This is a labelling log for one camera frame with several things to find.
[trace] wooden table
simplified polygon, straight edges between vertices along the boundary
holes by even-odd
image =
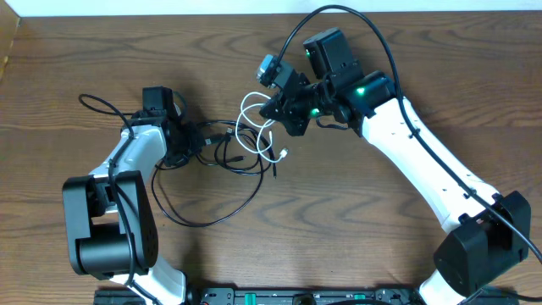
[[[370,14],[395,54],[406,95],[442,142],[502,193],[519,190],[542,245],[542,13]],[[0,85],[0,302],[90,303],[98,287],[68,261],[61,187],[119,140],[121,122],[77,103],[95,94],[124,111],[141,88],[182,92],[194,120],[234,119],[263,89],[254,70],[277,53],[300,15],[24,19]],[[302,41],[339,26],[365,71],[390,68],[369,28],[321,15],[285,57],[312,75]],[[160,252],[197,283],[239,287],[418,285],[445,234],[427,203],[378,150],[351,131],[304,137],[274,127],[289,156],[232,220],[184,229],[152,202]],[[163,173],[169,200],[194,220],[228,213],[257,179],[197,162]],[[529,259],[495,283],[536,295]]]

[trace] white backdrop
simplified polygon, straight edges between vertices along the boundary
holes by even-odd
[[[363,12],[542,10],[542,0],[7,0],[21,17],[307,13],[338,3]]]

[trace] coiled white cable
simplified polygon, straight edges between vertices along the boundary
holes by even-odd
[[[245,102],[246,102],[247,98],[252,97],[252,96],[260,96],[260,97],[266,98],[268,100],[271,98],[271,97],[269,97],[269,96],[267,96],[267,95],[265,95],[265,94],[263,94],[261,92],[257,92],[257,91],[253,91],[253,92],[250,92],[250,93],[245,95],[245,97],[241,101],[241,113],[239,114],[239,117],[237,117],[237,121],[235,123],[235,138],[237,139],[239,144],[241,146],[243,146],[243,148],[245,148],[248,152],[254,153],[254,154],[259,154],[260,156],[262,156],[262,158],[269,161],[270,163],[276,164],[276,163],[280,162],[280,160],[282,160],[284,157],[286,157],[286,155],[288,154],[288,149],[283,148],[279,153],[279,158],[276,159],[276,160],[273,160],[273,159],[271,159],[271,158],[269,158],[268,156],[265,155],[265,152],[269,148],[271,148],[273,146],[273,132],[271,130],[269,131],[269,145],[267,147],[265,147],[264,149],[260,149],[260,138],[262,137],[263,130],[270,127],[271,125],[273,125],[274,122],[276,122],[276,121],[274,119],[268,119],[267,121],[265,121],[265,123],[263,123],[263,125],[259,125],[259,124],[254,123],[245,114],[245,112],[250,108],[255,108],[255,107],[260,107],[261,108],[263,105],[265,105],[264,103],[255,103],[255,104],[252,104],[252,105],[245,108]],[[248,123],[250,123],[251,125],[253,125],[254,127],[260,129],[260,131],[257,134],[256,150],[253,150],[250,147],[248,147],[247,145],[245,145],[245,143],[243,143],[243,141],[239,138],[239,135],[238,135],[237,131],[239,130],[239,122],[241,121],[241,117],[245,118],[246,121]]]

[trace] green led indicator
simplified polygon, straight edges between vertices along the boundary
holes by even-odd
[[[320,110],[318,110],[318,108],[311,110],[311,116],[317,117],[319,114],[320,114]]]

